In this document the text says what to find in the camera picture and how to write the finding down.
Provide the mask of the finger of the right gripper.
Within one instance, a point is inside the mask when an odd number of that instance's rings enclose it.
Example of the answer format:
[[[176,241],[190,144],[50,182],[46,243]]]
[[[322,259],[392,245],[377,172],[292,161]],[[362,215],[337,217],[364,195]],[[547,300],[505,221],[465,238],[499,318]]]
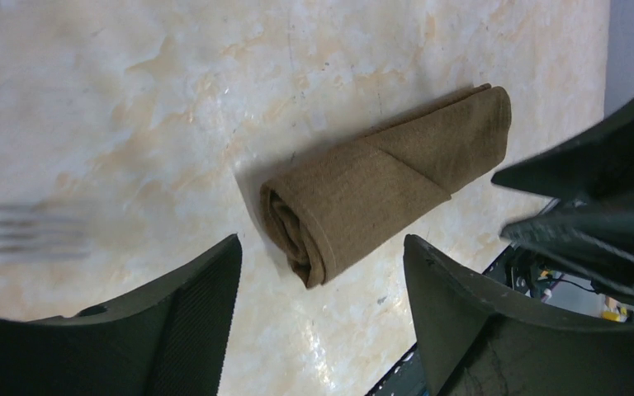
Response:
[[[634,205],[584,205],[506,224],[501,236],[634,295]]]
[[[598,200],[634,189],[634,97],[598,124],[497,171],[496,186],[560,200]]]

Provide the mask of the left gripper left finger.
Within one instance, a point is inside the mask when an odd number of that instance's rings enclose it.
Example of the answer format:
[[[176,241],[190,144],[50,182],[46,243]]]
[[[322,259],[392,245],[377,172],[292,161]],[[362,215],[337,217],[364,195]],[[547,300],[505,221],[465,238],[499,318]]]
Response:
[[[0,395],[215,395],[238,294],[230,235],[73,317],[0,318]]]

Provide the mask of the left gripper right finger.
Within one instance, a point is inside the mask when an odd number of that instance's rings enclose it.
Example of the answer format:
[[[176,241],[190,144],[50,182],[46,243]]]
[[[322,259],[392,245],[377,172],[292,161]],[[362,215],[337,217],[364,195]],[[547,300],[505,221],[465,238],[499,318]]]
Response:
[[[403,263],[430,394],[634,395],[634,324],[531,299],[413,234]]]

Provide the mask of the brown cloth napkin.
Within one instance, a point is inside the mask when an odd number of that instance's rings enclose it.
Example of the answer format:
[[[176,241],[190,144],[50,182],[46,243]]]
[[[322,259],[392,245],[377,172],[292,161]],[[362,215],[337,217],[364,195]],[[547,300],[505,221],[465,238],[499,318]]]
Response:
[[[304,286],[323,285],[505,158],[502,87],[454,92],[265,181],[267,236]]]

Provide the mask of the silver metal fork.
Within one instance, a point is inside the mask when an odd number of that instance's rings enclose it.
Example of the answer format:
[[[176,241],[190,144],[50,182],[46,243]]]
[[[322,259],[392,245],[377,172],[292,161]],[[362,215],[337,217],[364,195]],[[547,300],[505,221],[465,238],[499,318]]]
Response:
[[[88,220],[88,210],[78,205],[0,205],[0,265],[87,256]]]

